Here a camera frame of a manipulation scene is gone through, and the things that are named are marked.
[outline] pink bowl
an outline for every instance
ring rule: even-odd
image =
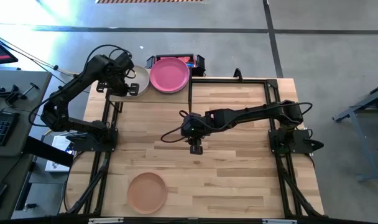
[[[150,82],[163,93],[180,91],[189,81],[189,68],[177,58],[165,58],[156,62],[150,70]]]

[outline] concrete floor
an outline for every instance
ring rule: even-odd
[[[378,0],[269,0],[269,4],[275,29],[378,29]],[[5,13],[14,16],[1,16]],[[32,1],[14,9],[0,5],[0,23],[267,28],[262,0],[101,5],[92,0],[41,1],[41,4]],[[82,70],[85,58],[97,45],[116,44],[129,49],[134,62],[140,65],[145,65],[146,59],[155,54],[196,53],[206,58],[210,77],[230,77],[236,67],[245,77],[276,77],[268,34],[33,32],[27,27],[0,25],[0,35],[43,60],[75,72]],[[314,104],[305,116],[305,124],[314,130],[314,139],[325,143],[323,149],[315,152],[315,163],[326,214],[378,222],[378,180],[365,183],[356,180],[358,174],[369,172],[370,166],[351,123],[336,124],[331,120],[334,114],[355,105],[378,86],[378,35],[277,34],[276,40],[284,77],[295,79],[300,101]],[[24,58],[19,59],[22,59],[19,67],[25,70],[41,69]],[[69,79],[55,74],[65,81]],[[53,78],[47,94],[58,85]],[[70,104],[73,117],[83,117],[86,99],[83,93]],[[44,132],[46,129],[33,128],[31,135],[39,138]],[[60,189],[50,187],[44,192],[58,194]],[[53,197],[52,201],[60,203],[60,197]]]

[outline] desk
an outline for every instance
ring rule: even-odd
[[[278,84],[281,100],[298,101],[293,79],[278,79]],[[91,88],[85,111],[87,121],[101,119],[103,113],[104,94],[97,93],[95,87]],[[257,84],[194,83],[192,94],[193,112],[201,114],[217,108],[238,110],[266,103],[264,87]],[[189,153],[185,142],[160,141],[161,135],[182,124],[178,111],[187,108],[186,103],[124,102],[118,116],[118,146],[111,158],[102,216],[143,216],[127,204],[127,188],[138,174],[155,172],[168,186],[168,199],[158,212],[148,216],[283,218],[276,163],[267,138],[269,121],[239,124],[212,134],[203,140],[204,154],[196,156]],[[179,137],[176,132],[168,139]],[[88,185],[93,156],[84,153],[71,169],[69,207]],[[323,213],[311,161],[294,154],[293,163],[299,189]]]
[[[7,91],[12,88],[12,84],[19,87],[21,93],[30,87],[30,82],[35,83],[40,89],[32,90],[27,95],[26,100],[17,100],[14,104],[16,107],[30,111],[39,103],[41,103],[44,97],[45,91],[48,87],[49,81],[51,79],[51,74],[48,72],[27,72],[27,71],[4,71],[0,70],[0,86],[4,87]],[[0,99],[0,110],[6,108],[7,105],[4,99]],[[19,116],[19,121],[11,134],[8,143],[3,150],[8,150],[12,147],[23,148],[26,138],[29,135],[31,125],[27,120],[28,112],[25,111],[14,111],[8,109],[6,111],[17,112],[21,115]],[[12,166],[19,159],[19,156],[9,156],[0,157],[0,181],[12,168]],[[5,198],[2,202],[2,207],[0,209],[0,220],[10,219],[16,201],[21,192],[21,188],[24,185],[27,172],[32,164],[33,155],[24,154],[19,163],[15,166],[14,170],[5,179],[5,183],[8,184],[8,190],[6,192]]]

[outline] gray table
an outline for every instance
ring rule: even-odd
[[[35,83],[40,88],[39,90],[34,90],[29,93],[26,100],[17,100],[14,104],[16,107],[27,111],[32,110],[36,105],[41,103],[50,79],[51,74],[48,72],[0,70],[0,86],[6,88],[6,90],[9,90],[12,88],[12,84],[15,84],[19,87],[21,92],[23,92],[30,87],[30,82]],[[5,107],[7,107],[7,105],[0,99],[0,110]],[[23,149],[25,140],[31,129],[31,125],[27,120],[29,113],[25,111],[14,111],[11,109],[6,111],[17,112],[21,115],[14,132],[11,134],[8,144],[4,147],[4,150],[8,150],[10,147]],[[0,181],[13,167],[19,157],[20,155],[0,157]],[[9,219],[11,217],[19,194],[21,193],[21,188],[27,177],[27,172],[32,164],[32,160],[33,155],[22,155],[19,163],[5,179],[4,183],[8,184],[9,188],[4,196],[2,207],[0,209],[0,220]]]

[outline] wooden tabletop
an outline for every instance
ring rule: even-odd
[[[278,79],[281,100],[298,101],[294,80]],[[104,94],[92,86],[85,120],[101,119]],[[193,84],[193,112],[217,108],[234,110],[265,103],[258,84]],[[269,122],[237,125],[203,140],[204,154],[191,155],[185,142],[166,144],[161,135],[179,127],[185,103],[124,103],[118,116],[119,139],[112,154],[102,216],[141,217],[127,204],[131,180],[143,173],[160,175],[168,186],[165,205],[149,217],[283,218],[282,199],[274,156],[267,139]],[[180,138],[179,132],[168,139]],[[88,185],[94,153],[84,153],[74,164],[67,184],[69,207]],[[315,171],[309,158],[294,154],[299,189],[323,213]],[[288,190],[291,209],[291,191]]]

